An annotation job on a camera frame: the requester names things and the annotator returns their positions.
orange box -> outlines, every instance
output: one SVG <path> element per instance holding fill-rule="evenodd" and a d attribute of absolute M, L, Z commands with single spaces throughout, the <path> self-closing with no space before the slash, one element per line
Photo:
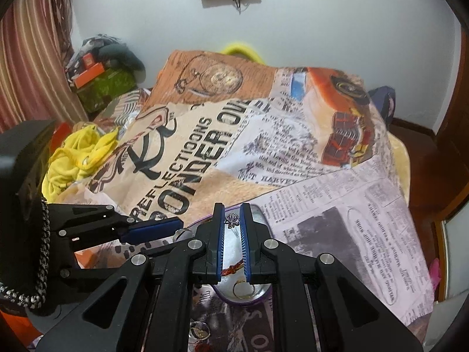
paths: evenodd
<path fill-rule="evenodd" d="M 95 79 L 98 75 L 104 73 L 104 66 L 102 63 L 96 63 L 91 66 L 88 70 L 83 71 L 75 80 L 75 86 L 79 89 L 89 81 Z"/>

curtain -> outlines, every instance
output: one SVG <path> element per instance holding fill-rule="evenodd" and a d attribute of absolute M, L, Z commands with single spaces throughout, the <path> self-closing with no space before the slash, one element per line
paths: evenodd
<path fill-rule="evenodd" d="M 70 0 L 15 0 L 0 21 L 0 133 L 31 119 L 87 120 L 67 84 Z"/>

yellow fabric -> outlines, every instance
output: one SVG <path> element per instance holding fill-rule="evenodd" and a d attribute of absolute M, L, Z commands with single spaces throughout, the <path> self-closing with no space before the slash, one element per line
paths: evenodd
<path fill-rule="evenodd" d="M 229 44 L 226 48 L 224 48 L 220 53 L 225 54 L 225 55 L 236 55 L 236 54 L 241 54 L 245 56 L 248 60 L 260 63 L 262 65 L 265 65 L 264 61 L 262 58 L 257 54 L 254 49 L 250 48 L 249 46 L 240 43 L 240 42 L 234 42 Z"/>
<path fill-rule="evenodd" d="M 400 187 L 404 192 L 404 198 L 409 206 L 410 199 L 410 158 L 407 148 L 402 141 L 388 132 L 388 139 L 391 143 L 392 154 L 396 165 L 397 175 L 400 181 Z"/>
<path fill-rule="evenodd" d="M 118 129 L 100 136 L 95 125 L 67 137 L 49 159 L 42 182 L 42 194 L 52 203 L 71 183 L 95 173 L 117 144 Z"/>

pink object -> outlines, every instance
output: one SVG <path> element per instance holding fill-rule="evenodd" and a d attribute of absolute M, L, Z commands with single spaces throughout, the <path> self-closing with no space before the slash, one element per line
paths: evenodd
<path fill-rule="evenodd" d="M 431 283 L 433 284 L 433 291 L 437 290 L 438 284 L 441 282 L 441 272 L 439 270 L 439 259 L 435 258 L 429 268 Z"/>

orange car illustration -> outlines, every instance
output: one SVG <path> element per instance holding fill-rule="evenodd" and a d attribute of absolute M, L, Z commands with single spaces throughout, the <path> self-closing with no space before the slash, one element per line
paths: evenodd
<path fill-rule="evenodd" d="M 366 91 L 340 71 L 312 67 L 307 70 L 319 100 L 319 103 L 312 104 L 318 110 L 316 117 L 322 115 L 326 117 L 324 120 L 330 120 L 320 126 L 330 134 L 324 144 L 321 162 L 353 167 L 369 158 L 366 153 L 374 131 L 369 119 L 370 99 Z"/>

